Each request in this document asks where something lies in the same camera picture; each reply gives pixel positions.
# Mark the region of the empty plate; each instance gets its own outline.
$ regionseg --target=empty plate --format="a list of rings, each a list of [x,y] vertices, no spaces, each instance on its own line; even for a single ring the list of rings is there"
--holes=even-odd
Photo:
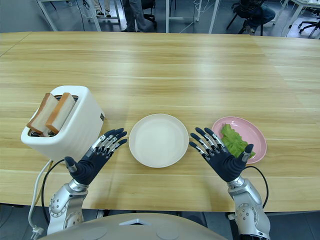
[[[132,155],[151,168],[175,164],[186,153],[188,144],[189,135],[184,124],[174,116],[162,113],[142,118],[129,136]]]
[[[248,164],[259,162],[266,155],[267,142],[265,136],[255,125],[240,117],[226,116],[220,118],[213,124],[212,131],[221,139],[223,134],[220,131],[225,124],[230,124],[231,128],[240,134],[243,141],[254,145],[255,155],[248,160]]]

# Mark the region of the lettuce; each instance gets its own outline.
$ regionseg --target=lettuce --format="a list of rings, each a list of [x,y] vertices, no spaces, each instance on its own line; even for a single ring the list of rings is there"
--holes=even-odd
[[[242,140],[239,133],[232,129],[230,124],[225,124],[220,132],[223,134],[221,140],[228,148],[229,152],[236,158],[239,157],[239,155],[244,152],[248,143]],[[255,154],[255,152],[251,152],[250,158]]]

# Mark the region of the pants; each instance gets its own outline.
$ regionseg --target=pants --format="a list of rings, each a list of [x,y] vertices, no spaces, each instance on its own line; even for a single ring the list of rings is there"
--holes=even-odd
[[[94,8],[96,10],[102,11],[102,9],[100,8],[99,0],[92,0],[92,1],[93,1]],[[104,0],[104,10],[110,12],[110,0]]]
[[[123,0],[123,9],[128,32],[135,32],[136,25],[139,32],[145,32],[146,23],[141,0]]]
[[[258,26],[261,25],[261,16],[262,23],[266,24],[275,18],[276,13],[271,8],[269,8],[266,4],[262,4],[261,8],[256,8],[248,12],[252,15],[252,19],[247,21],[247,24],[253,29],[256,30]]]

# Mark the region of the bread slice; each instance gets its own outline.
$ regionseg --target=bread slice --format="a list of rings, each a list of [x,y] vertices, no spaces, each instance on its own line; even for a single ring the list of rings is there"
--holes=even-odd
[[[65,92],[46,121],[45,126],[57,134],[65,123],[75,103],[76,101],[72,95],[68,92]]]
[[[40,107],[35,116],[26,124],[28,128],[39,134],[46,134],[49,129],[46,127],[46,122],[51,112],[55,109],[58,104],[58,100],[51,94],[46,93]]]

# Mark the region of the sneaker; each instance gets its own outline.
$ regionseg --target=sneaker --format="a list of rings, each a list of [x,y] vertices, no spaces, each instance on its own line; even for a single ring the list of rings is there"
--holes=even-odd
[[[254,29],[252,29],[249,25],[246,25],[245,27],[246,32],[250,35],[250,36],[254,36],[256,31]]]
[[[109,11],[106,10],[104,13],[105,13],[105,16],[106,16],[107,18],[111,18],[111,14],[110,14]]]
[[[105,15],[99,9],[95,10],[95,15],[97,18],[104,17]]]

